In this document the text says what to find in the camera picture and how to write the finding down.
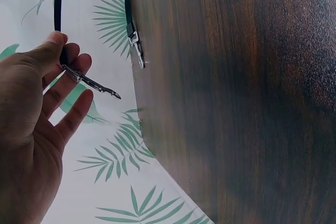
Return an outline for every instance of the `finger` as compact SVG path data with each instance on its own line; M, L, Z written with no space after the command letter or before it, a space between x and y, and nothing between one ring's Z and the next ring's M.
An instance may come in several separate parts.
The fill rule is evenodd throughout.
M55 126L64 139L64 146L77 130L80 123L87 115L93 101L93 93L91 90L85 90L72 106L71 110L64 118Z
M67 40L68 38L65 34L53 31L43 44L22 54L25 56L24 61L35 67L42 77L50 72L59 61L63 46Z
M69 64L72 64L79 55L79 46L75 43L69 43L64 46L64 49L67 54ZM52 67L52 70L45 76L43 76L42 78L43 89L49 86L51 82L54 81L56 77L58 77L63 71L64 71L63 67L61 66L59 61L57 61L57 63Z
M87 73L91 67L91 57L88 54L78 56L70 65L71 68L82 73ZM67 72L45 93L43 97L42 111L49 119L52 113L60 106L67 95L75 88L77 82L73 76Z

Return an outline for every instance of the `wooden panel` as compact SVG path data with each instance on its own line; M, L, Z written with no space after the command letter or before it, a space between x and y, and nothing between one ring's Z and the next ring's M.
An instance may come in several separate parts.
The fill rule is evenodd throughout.
M215 223L336 223L336 0L133 0L144 139Z

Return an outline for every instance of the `black strap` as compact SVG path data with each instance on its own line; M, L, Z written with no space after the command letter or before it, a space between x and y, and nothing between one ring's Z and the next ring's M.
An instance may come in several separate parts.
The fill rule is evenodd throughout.
M61 12L62 12L62 0L54 0L55 31L61 31ZM59 61L61 65L68 65L68 58L64 48L62 50Z
M124 0L125 1L125 15L126 15L126 23L127 23L127 36L130 39L130 44L134 47L138 54L139 64L141 69L145 67L145 62L143 60L142 49L139 40L139 34L134 27L133 18L132 18L132 6L131 0Z
M126 22L127 22L127 36L129 38L133 38L135 28L134 28L133 18L132 18L131 0L125 0L125 14L126 14Z

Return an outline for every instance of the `white backdrop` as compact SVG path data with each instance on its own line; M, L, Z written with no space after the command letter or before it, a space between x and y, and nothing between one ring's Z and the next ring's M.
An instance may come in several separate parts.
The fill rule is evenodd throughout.
M53 0L0 0L0 6L0 58L34 48L54 28ZM212 223L142 141L123 8L123 0L63 0L62 31L92 56L87 76L122 100L94 93L65 149L62 183L43 223ZM76 87L52 122L84 88Z

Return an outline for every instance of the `human hand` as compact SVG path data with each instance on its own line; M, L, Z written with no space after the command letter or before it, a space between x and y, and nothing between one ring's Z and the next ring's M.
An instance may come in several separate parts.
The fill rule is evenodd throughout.
M77 44L66 43L66 35L53 32L36 49L0 61L2 224L42 221L60 185L64 147L91 106L93 93L86 90L56 126L49 122L76 86L65 73L43 95L63 71L59 64L63 46L73 69L86 73L91 66L88 54L79 55Z

